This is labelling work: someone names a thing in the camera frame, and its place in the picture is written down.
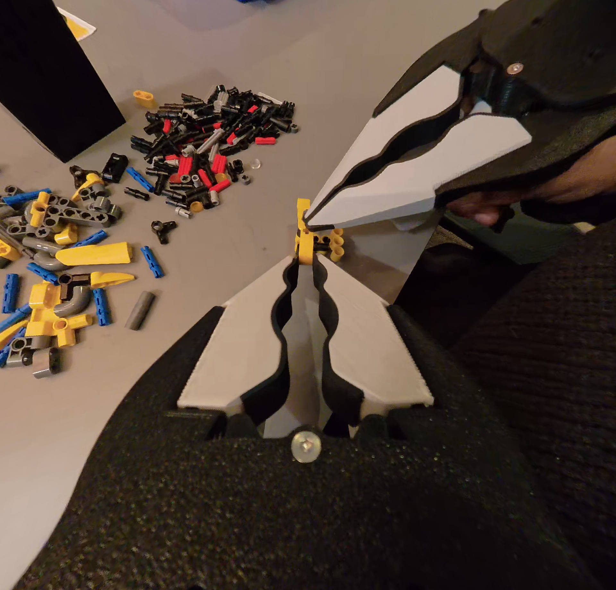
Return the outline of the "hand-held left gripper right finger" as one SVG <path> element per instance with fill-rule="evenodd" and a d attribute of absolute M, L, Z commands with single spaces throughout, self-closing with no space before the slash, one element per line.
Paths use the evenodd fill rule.
<path fill-rule="evenodd" d="M 369 415 L 431 407 L 434 395 L 390 315 L 390 304 L 321 255 L 313 258 L 323 345 L 321 390 L 350 426 Z"/>

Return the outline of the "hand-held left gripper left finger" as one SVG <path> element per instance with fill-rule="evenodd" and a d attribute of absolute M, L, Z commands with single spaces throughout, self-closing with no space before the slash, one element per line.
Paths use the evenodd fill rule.
<path fill-rule="evenodd" d="M 244 414 L 266 422 L 289 393 L 287 341 L 299 271 L 287 256 L 207 314 L 216 324 L 177 401 L 177 409 Z"/>

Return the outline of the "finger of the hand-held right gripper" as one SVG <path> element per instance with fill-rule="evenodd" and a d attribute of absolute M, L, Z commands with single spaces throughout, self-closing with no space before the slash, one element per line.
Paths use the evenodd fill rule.
<path fill-rule="evenodd" d="M 471 115 L 426 153 L 391 163 L 374 179 L 343 188 L 318 211 L 306 213 L 305 224 L 310 230 L 348 228 L 427 212 L 437 188 L 531 141 L 515 118 Z"/>
<path fill-rule="evenodd" d="M 402 155 L 394 153 L 394 142 L 402 139 L 402 153 L 417 148 L 415 127 L 427 130 L 459 102 L 461 76 L 440 66 L 413 86 L 396 102 L 368 120 L 307 210 L 308 217 L 376 217 L 384 206 L 376 204 L 376 176 Z"/>

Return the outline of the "person's right forearm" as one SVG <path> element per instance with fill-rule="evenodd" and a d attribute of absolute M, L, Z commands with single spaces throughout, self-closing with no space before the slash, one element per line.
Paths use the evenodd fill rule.
<path fill-rule="evenodd" d="M 588 223 L 597 226 L 615 219 L 615 193 L 562 204 L 522 200 L 520 209 L 525 215 L 548 224 Z"/>

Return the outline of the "person's right hand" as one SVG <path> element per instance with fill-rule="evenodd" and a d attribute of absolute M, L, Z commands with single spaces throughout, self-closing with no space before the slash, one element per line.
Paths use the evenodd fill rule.
<path fill-rule="evenodd" d="M 568 170 L 541 186 L 504 192 L 475 192 L 451 201 L 447 209 L 484 227 L 497 224 L 503 212 L 521 200 L 556 205 L 615 192 L 615 136 L 599 143 Z"/>

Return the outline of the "dark grey tube connector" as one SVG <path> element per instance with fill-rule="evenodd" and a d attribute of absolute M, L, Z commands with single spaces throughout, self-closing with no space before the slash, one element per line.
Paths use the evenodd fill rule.
<path fill-rule="evenodd" d="M 143 291 L 133 306 L 124 327 L 130 331 L 140 330 L 156 298 L 156 294 Z"/>

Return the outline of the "blue connector pin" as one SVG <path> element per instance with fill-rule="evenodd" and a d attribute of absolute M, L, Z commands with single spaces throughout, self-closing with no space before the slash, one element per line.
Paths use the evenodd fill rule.
<path fill-rule="evenodd" d="M 155 186 L 152 185 L 140 172 L 135 170 L 132 166 L 128 166 L 126 169 L 127 174 L 135 180 L 140 186 L 142 186 L 148 193 L 154 193 Z"/>
<path fill-rule="evenodd" d="M 149 246 L 141 247 L 141 253 L 147 263 L 147 266 L 150 272 L 153 274 L 155 279 L 160 279 L 165 276 L 165 272 L 156 258 L 155 254 L 152 252 Z"/>

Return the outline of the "pile of yellow grey building pieces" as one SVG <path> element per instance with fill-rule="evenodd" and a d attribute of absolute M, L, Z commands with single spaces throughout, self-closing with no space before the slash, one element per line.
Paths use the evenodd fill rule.
<path fill-rule="evenodd" d="M 1 189 L 1 270 L 25 262 L 36 278 L 21 302 L 22 278 L 1 274 L 1 368 L 31 368 L 35 378 L 57 374 L 61 352 L 78 342 L 78 332 L 109 325 L 104 290 L 134 279 L 128 274 L 81 271 L 82 267 L 129 264 L 125 241 L 104 244 L 123 210 L 110 199 L 116 179 L 73 166 L 71 197 L 44 188 Z"/>

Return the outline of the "pile of black red pins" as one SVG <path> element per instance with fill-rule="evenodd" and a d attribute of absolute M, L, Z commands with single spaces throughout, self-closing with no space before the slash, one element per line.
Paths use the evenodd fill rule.
<path fill-rule="evenodd" d="M 297 133 L 295 114 L 293 101 L 217 85 L 207 96 L 182 93 L 180 101 L 147 111 L 148 138 L 131 136 L 130 145 L 146 164 L 140 173 L 155 186 L 150 196 L 189 218 L 218 206 L 231 185 L 250 184 L 240 154 Z"/>

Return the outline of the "black block connector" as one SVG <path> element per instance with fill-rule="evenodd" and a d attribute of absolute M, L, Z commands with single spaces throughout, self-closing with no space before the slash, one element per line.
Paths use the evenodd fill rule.
<path fill-rule="evenodd" d="M 112 153 L 104 166 L 101 178 L 107 184 L 118 184 L 128 166 L 129 159 L 126 155 Z"/>

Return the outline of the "large yellow printed sheet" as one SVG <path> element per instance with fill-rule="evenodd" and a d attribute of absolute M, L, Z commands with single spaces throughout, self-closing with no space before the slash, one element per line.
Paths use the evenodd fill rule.
<path fill-rule="evenodd" d="M 77 41 L 82 41 L 97 31 L 97 28 L 85 20 L 76 17 L 68 11 L 57 7 L 58 13 L 63 17 L 67 27 Z"/>

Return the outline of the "black perforated box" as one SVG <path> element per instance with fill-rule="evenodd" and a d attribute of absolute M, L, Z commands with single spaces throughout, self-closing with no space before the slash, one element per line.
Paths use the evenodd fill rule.
<path fill-rule="evenodd" d="M 1 0 L 1 105 L 63 163 L 125 124 L 52 0 Z"/>

